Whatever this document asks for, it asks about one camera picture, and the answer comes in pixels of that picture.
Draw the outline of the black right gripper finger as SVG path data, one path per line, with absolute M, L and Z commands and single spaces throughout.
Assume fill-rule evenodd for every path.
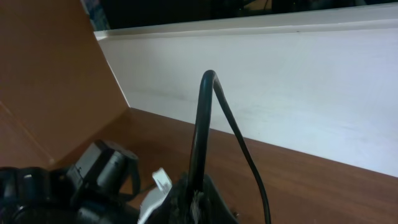
M 188 177 L 173 185 L 162 205 L 149 217 L 150 224 L 238 224 L 209 175 L 204 176 L 203 190 L 187 198 Z

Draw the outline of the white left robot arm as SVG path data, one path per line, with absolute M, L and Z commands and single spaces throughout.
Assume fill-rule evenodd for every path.
M 74 164 L 55 170 L 1 168 L 1 223 L 137 223 L 127 203 L 141 191 L 138 158 L 95 141 Z

